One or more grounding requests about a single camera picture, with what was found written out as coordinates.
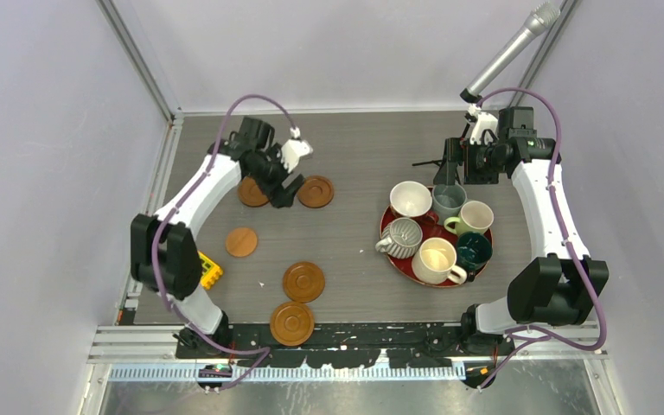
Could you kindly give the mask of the brown ringed wooden coaster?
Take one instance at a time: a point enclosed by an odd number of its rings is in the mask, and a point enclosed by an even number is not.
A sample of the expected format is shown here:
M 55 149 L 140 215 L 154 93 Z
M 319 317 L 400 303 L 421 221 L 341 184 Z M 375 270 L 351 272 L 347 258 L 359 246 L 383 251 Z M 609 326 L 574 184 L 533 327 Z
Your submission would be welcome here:
M 307 208 L 323 208 L 332 202 L 335 188 L 325 176 L 309 176 L 297 192 L 298 200 Z
M 272 312 L 269 327 L 277 342 L 295 347 L 310 338 L 314 331 L 315 318 L 306 304 L 287 302 L 280 304 Z
M 308 261 L 297 262 L 285 271 L 282 286 L 290 300 L 309 303 L 321 296 L 325 276 L 318 265 Z
M 259 208 L 269 202 L 268 197 L 263 194 L 258 184 L 250 176 L 240 182 L 237 194 L 239 201 L 251 208 Z

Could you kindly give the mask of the small wooden coaster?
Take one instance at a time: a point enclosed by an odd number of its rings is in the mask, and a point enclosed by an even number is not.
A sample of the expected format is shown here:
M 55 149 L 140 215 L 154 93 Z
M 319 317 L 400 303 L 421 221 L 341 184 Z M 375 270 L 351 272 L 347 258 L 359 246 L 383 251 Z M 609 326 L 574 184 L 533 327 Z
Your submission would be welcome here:
M 226 237 L 225 248 L 228 254 L 235 258 L 244 258 L 256 250 L 258 235 L 250 227 L 237 227 Z

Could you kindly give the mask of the grey striped ribbed cup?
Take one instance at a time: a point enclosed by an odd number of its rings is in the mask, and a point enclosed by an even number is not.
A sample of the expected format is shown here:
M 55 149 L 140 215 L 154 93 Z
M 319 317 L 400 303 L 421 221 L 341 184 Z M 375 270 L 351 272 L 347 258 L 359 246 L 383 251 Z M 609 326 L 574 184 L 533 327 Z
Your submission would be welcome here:
M 390 222 L 382 231 L 374 248 L 394 259 L 408 259 L 423 241 L 423 230 L 412 219 L 399 218 Z

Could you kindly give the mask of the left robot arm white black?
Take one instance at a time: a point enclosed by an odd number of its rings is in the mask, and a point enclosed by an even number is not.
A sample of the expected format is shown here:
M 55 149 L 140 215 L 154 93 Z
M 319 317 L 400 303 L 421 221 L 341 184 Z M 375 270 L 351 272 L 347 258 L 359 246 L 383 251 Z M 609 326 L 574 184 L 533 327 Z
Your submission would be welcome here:
M 243 118 L 238 130 L 211 146 L 200 168 L 170 202 L 154 214 L 137 214 L 131 222 L 132 279 L 183 317 L 188 326 L 181 340 L 211 358 L 229 350 L 232 330 L 227 313 L 201 284 L 195 235 L 225 195 L 247 177 L 273 207 L 292 206 L 304 178 L 297 175 L 289 185 L 284 181 L 313 149 L 297 127 L 290 132 L 290 139 L 279 144 L 270 124 Z

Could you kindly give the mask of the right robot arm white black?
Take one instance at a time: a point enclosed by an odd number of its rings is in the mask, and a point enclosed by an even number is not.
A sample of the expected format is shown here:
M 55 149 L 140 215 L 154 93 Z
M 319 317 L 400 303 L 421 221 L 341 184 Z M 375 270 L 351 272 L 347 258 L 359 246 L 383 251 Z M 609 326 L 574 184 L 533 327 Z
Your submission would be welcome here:
M 472 104 L 465 117 L 462 136 L 445 142 L 433 182 L 496 184 L 506 175 L 524 208 L 533 257 L 505 297 L 463 314 L 460 346 L 477 355 L 497 336 L 583 324 L 609 269 L 578 235 L 562 185 L 559 141 L 537 136 L 532 108 L 509 107 L 494 116 Z

